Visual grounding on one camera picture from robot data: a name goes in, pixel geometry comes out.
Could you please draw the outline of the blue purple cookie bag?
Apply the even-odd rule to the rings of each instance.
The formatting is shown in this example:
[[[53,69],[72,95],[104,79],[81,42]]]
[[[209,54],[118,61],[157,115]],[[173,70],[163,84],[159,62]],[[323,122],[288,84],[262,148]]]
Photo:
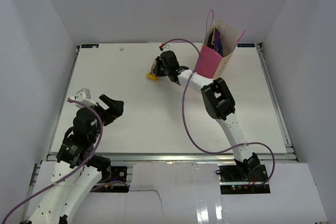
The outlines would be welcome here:
[[[218,53],[220,56],[224,56],[223,53],[223,45],[221,41],[221,34],[219,30],[214,27],[207,39],[206,46],[212,50],[214,50],[216,53]]]

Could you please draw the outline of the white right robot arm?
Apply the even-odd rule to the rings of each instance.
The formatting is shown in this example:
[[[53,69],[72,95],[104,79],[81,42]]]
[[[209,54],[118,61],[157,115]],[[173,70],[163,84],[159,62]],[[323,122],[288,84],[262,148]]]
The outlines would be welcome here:
[[[224,79],[209,79],[179,65],[171,50],[157,56],[151,70],[157,77],[168,77],[173,83],[191,88],[202,95],[206,112],[221,126],[232,147],[238,177],[245,182],[255,177],[260,160],[248,146],[238,124],[235,100]]]

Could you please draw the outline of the pink cream paper bag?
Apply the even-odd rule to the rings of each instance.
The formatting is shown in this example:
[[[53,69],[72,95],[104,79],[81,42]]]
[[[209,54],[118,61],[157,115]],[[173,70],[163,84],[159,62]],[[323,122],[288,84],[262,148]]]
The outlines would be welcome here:
[[[206,46],[207,39],[214,27],[220,32],[223,57]],[[195,72],[210,79],[220,77],[244,33],[244,30],[239,30],[222,20],[211,20],[210,23],[207,23],[206,34],[195,66]]]

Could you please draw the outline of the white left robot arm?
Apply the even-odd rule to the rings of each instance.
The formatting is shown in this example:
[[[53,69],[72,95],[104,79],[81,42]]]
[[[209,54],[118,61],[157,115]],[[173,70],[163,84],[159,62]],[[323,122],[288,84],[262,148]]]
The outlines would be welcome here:
[[[111,161],[95,152],[103,128],[123,114],[124,102],[102,94],[104,109],[85,90],[67,99],[78,108],[72,127],[64,134],[47,188],[38,192],[40,203],[25,223],[71,223],[86,196],[111,175]]]

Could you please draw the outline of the yellow candy pack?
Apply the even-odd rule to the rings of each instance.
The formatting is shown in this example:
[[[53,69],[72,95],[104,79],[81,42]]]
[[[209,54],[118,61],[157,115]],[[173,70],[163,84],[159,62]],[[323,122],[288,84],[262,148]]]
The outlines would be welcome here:
[[[158,77],[156,75],[157,61],[154,60],[151,66],[150,72],[146,74],[146,77],[152,81],[157,81]]]

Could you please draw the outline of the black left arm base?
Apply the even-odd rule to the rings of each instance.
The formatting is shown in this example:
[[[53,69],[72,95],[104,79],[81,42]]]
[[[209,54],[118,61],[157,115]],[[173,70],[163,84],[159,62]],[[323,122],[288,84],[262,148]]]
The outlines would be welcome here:
[[[128,167],[111,164],[102,173],[102,179],[94,185],[92,193],[127,193],[129,191]]]

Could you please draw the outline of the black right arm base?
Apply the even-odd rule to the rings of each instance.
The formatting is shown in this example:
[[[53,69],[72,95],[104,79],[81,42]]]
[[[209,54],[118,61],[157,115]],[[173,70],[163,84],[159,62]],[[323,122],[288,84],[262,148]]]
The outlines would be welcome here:
[[[268,178],[265,165],[260,165],[248,176],[236,165],[219,166],[215,173],[219,176],[220,192],[222,195],[271,193],[268,183],[260,185]]]

